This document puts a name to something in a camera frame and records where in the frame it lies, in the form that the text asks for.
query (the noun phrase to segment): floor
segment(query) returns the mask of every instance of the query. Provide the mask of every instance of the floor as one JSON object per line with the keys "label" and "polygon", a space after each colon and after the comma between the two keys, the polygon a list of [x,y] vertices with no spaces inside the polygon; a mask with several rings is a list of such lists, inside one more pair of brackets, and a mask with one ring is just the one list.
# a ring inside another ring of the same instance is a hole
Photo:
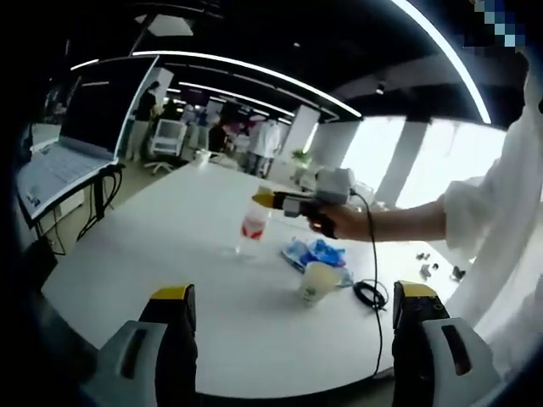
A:
{"label": "floor", "polygon": [[[123,163],[126,168],[123,170],[123,181],[121,188],[112,202],[112,207],[106,209],[107,212],[115,210],[122,205],[127,199],[148,187],[153,182],[159,180],[167,174],[165,171],[160,171],[157,175],[152,176],[150,170],[144,169],[140,164],[132,162]],[[106,180],[106,191],[109,193],[113,186],[111,180]],[[85,191],[85,203],[75,209],[73,212],[64,217],[58,224],[57,230],[53,228],[48,232],[48,238],[53,244],[53,250],[61,251],[59,238],[62,241],[65,252],[68,254],[76,244],[76,238],[81,228],[87,222],[90,206],[89,194],[90,190]],[[333,405],[333,406],[365,406],[378,407],[392,405],[394,392],[394,380],[391,378],[375,379],[372,381],[358,382],[335,389],[324,394],[311,395],[308,398],[285,399],[278,401],[243,401],[236,399],[222,399],[217,397],[202,396],[200,405],[203,406],[253,406],[253,405],[298,405],[306,401],[310,401],[313,405]]]}

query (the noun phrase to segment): desk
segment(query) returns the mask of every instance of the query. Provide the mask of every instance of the desk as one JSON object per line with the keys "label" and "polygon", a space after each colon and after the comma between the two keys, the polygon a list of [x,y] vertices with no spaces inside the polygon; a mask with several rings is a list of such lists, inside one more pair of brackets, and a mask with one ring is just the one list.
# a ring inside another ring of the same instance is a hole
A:
{"label": "desk", "polygon": [[[196,388],[236,398],[317,393],[372,374],[378,355],[373,311],[347,289],[307,309],[296,297],[301,274],[278,255],[292,237],[315,238],[303,219],[273,214],[260,256],[225,255],[239,237],[258,185],[278,187],[208,164],[186,165],[108,214],[60,260],[43,293],[68,323],[100,348],[126,320],[137,320],[157,289],[196,287]],[[371,244],[337,242],[357,279],[373,276]],[[378,245],[379,280],[419,282],[417,253],[441,264],[428,281],[446,300],[450,268],[425,243]],[[392,304],[381,314],[381,370],[393,359]]]}

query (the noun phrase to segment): white sleeve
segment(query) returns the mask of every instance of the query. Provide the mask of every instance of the white sleeve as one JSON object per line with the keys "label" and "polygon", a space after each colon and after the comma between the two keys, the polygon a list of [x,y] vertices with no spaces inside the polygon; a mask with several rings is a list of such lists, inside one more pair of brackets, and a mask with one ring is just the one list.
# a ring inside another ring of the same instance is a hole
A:
{"label": "white sleeve", "polygon": [[478,184],[453,181],[444,195],[447,246],[467,258],[475,257],[497,210],[500,161]]}

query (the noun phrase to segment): person's arm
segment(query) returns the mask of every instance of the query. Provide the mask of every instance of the person's arm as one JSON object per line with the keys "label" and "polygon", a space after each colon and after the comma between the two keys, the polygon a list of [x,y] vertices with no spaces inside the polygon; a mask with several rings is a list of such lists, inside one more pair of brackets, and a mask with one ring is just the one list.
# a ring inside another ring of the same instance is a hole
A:
{"label": "person's arm", "polygon": [[[335,223],[337,238],[371,242],[366,213],[355,212],[344,206],[324,207],[322,212]],[[376,242],[445,239],[443,198],[411,209],[372,212],[372,221]],[[314,231],[320,231],[320,226],[311,220],[310,227]]]}

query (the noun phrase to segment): office chair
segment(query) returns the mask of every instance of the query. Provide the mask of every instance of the office chair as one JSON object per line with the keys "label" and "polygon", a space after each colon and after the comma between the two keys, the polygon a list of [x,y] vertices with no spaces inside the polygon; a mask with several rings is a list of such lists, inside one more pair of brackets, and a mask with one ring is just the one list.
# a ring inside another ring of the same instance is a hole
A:
{"label": "office chair", "polygon": [[156,132],[151,139],[149,152],[152,155],[162,156],[160,161],[153,161],[144,165],[145,168],[153,168],[153,175],[163,168],[172,172],[176,167],[167,159],[178,158],[181,155],[183,140],[187,135],[187,125],[177,120],[161,119],[156,127]]}

